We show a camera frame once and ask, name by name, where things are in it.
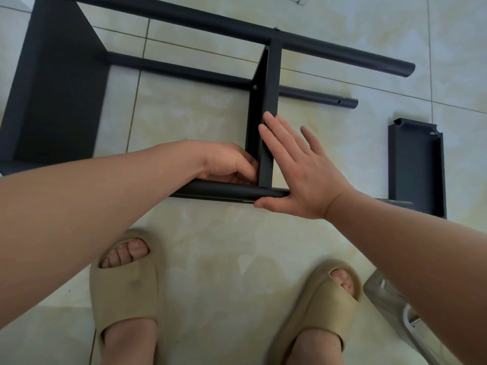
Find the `beige left slide sandal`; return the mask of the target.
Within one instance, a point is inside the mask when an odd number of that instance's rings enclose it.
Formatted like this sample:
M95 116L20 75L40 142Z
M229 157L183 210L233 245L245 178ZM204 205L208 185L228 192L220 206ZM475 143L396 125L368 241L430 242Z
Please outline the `beige left slide sandal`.
M146 257L115 268L101 268L109 252L133 239L141 239L149 247ZM132 228L123 233L90 266L90 297L100 350L103 351L104 331L127 319L148 318L157 325L157 343L153 365L166 365L166 258L162 243L153 233Z

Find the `clear plastic bag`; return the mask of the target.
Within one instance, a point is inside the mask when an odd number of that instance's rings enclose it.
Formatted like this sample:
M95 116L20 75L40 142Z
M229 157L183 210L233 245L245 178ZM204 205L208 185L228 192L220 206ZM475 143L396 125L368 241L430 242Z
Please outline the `clear plastic bag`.
M412 345L412 324L420 318L396 287L375 270L365 282L363 291L396 334Z

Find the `person's left hand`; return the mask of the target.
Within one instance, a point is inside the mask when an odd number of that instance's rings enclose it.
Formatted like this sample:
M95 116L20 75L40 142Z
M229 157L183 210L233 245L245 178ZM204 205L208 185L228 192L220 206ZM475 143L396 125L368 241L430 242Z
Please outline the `person's left hand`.
M232 142L211 141L196 141L195 146L201 157L200 171L196 178L228 183L225 181L225 147L240 146Z

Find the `person's left forearm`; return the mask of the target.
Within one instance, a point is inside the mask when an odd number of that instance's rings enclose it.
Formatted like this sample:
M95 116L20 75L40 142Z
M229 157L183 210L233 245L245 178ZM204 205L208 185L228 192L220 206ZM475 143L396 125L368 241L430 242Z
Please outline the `person's left forearm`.
M208 145L177 141L0 179L0 329L201 174Z

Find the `white plastic piece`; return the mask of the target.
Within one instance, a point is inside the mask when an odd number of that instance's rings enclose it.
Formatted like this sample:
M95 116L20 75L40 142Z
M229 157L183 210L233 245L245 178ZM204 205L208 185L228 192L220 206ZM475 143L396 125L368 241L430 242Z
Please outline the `white plastic piece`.
M419 334L417 334L414 328L414 323L417 321L421 321L421 318L415 313L409 303L405 303L402 313L399 316L399 324L401 325L405 336L411 342L412 347L425 359L428 365L441 365Z

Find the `person's right forearm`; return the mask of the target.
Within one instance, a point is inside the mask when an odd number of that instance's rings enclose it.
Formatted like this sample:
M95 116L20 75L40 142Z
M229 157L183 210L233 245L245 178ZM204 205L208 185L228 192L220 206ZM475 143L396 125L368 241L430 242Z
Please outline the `person's right forearm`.
M324 218L382 271L466 365L487 365L487 234L354 190Z

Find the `person's left foot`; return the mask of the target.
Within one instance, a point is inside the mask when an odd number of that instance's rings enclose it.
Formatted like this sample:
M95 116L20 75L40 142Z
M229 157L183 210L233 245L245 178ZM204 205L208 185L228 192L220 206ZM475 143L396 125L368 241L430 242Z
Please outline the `person's left foot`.
M113 247L101 263L102 269L131 264L149 254L142 239L131 239ZM150 318L118 321L103 332L101 365L152 365L157 343L157 324Z

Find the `loose dark grey shelf panel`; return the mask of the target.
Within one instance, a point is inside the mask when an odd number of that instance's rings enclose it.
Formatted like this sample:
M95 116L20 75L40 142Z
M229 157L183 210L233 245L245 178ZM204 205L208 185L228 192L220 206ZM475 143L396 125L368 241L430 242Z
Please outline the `loose dark grey shelf panel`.
M398 118L388 126L388 199L447 218L443 134L437 125Z

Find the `dark grey metal rack frame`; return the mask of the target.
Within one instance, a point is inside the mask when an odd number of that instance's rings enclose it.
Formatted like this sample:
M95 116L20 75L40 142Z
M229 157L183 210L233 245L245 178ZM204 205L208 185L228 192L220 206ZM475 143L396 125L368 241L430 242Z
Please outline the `dark grey metal rack frame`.
M77 2L264 45L252 79L109 52ZM282 51L409 77L415 64L160 0L35 0L0 126L0 172L93 156L112 65L249 93L245 151L259 162L257 186L193 180L173 197L253 203L285 197L272 188L273 157L259 135L279 97L354 109L356 99L280 85Z

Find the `person's right hand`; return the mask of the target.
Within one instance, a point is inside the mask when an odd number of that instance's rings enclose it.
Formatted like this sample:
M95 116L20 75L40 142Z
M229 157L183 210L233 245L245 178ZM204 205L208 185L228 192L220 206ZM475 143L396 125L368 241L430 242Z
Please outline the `person's right hand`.
M300 147L301 134L298 134L282 116L279 120L293 135ZM263 139L263 124L259 125L259 134ZM355 191L329 158L328 160L302 159L290 165L277 165L293 198L293 212L275 213L310 220L325 219L327 211L335 199Z

